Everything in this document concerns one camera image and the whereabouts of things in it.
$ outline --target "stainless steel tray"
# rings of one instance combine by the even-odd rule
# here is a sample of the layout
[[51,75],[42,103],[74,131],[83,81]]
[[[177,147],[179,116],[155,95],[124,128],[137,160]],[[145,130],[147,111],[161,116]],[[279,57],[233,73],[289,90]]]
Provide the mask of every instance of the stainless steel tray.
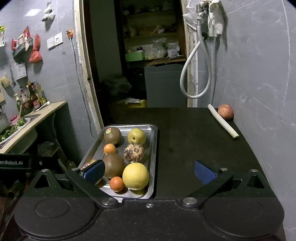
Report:
[[122,201],[123,198],[139,198],[139,199],[148,199],[151,197],[154,191],[154,179],[155,179],[155,160],[156,160],[156,148],[157,148],[157,126],[151,124],[142,124],[142,125],[111,125],[103,128],[99,133],[98,139],[90,147],[90,149],[85,154],[83,160],[79,164],[79,168],[82,168],[83,165],[87,162],[90,162],[92,159],[102,159],[104,157],[104,146],[106,142],[104,141],[104,132],[109,127],[117,127],[121,131],[121,141],[116,145],[116,153],[123,157],[124,149],[128,145],[127,135],[133,128],[140,128],[146,134],[146,142],[144,146],[144,157],[140,163],[144,164],[150,174],[149,184],[143,190],[132,191],[129,189],[124,189],[120,193],[115,193],[109,186],[109,179],[105,176],[102,181],[100,181],[96,186],[100,188],[105,193],[113,196],[119,201]]

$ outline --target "leafy vegetable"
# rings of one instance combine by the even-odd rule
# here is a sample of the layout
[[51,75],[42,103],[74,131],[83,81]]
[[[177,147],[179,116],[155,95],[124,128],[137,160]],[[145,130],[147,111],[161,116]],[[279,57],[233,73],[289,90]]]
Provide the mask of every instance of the leafy vegetable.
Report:
[[26,123],[26,120],[24,118],[21,118],[16,122],[15,125],[8,127],[6,130],[4,130],[0,135],[0,141],[4,141],[8,137],[10,137],[13,133],[15,133],[18,129],[21,128]]
[[17,121],[16,126],[23,126],[26,122],[24,118],[21,118]]

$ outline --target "black countertop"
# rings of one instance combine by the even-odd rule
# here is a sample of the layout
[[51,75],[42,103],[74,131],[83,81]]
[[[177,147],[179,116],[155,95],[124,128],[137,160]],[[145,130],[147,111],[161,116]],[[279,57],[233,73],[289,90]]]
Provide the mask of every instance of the black countertop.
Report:
[[229,121],[238,139],[227,133],[208,108],[133,108],[117,121],[143,123],[158,127],[156,198],[182,198],[203,186],[194,174],[196,160],[215,169],[227,167],[236,173],[257,169],[263,174],[235,123]]

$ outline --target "green box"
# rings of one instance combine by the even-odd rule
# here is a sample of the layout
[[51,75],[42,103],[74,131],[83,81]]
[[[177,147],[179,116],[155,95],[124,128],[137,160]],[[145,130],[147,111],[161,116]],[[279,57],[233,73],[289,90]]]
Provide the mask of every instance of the green box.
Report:
[[126,61],[138,61],[145,59],[145,52],[126,53]]

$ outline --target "doorway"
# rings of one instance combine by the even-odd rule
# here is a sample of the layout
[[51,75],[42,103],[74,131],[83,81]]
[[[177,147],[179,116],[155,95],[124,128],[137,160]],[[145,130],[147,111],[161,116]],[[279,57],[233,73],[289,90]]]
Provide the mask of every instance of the doorway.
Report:
[[186,107],[180,0],[84,0],[85,34],[104,125],[126,108]]

